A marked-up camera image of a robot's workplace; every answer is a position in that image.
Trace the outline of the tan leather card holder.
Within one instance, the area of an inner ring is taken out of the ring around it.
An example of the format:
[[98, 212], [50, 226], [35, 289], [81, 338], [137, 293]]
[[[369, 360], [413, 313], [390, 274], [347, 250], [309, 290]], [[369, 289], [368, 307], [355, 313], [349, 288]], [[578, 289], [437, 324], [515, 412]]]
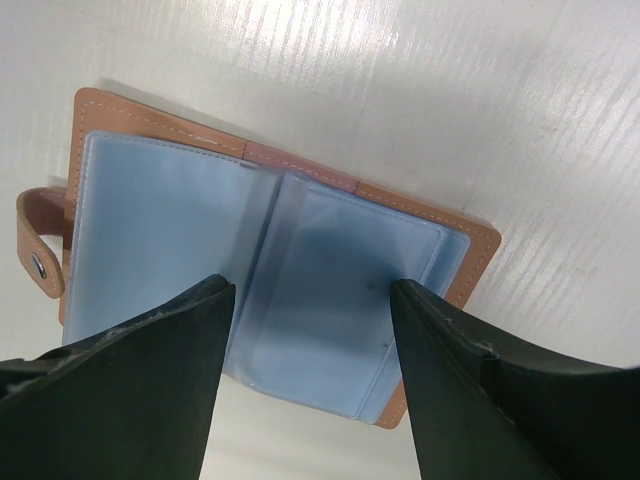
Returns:
[[75, 95], [66, 185], [16, 210], [65, 343], [219, 274], [236, 287], [228, 376], [386, 429], [407, 409], [391, 283], [463, 307], [501, 242], [484, 220], [97, 88]]

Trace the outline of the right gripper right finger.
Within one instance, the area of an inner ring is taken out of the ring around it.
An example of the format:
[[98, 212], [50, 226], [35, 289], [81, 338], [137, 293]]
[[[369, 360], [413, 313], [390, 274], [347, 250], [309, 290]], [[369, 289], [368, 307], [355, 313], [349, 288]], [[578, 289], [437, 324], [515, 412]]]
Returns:
[[390, 307], [425, 479], [635, 479], [639, 371], [532, 344], [412, 280]]

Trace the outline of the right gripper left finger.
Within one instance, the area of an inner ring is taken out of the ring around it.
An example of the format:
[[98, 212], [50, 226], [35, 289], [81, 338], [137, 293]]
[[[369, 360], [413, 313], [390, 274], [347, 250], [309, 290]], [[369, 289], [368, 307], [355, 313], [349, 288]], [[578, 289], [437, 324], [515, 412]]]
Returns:
[[5, 479], [196, 479], [236, 289], [210, 276], [86, 339], [1, 364]]

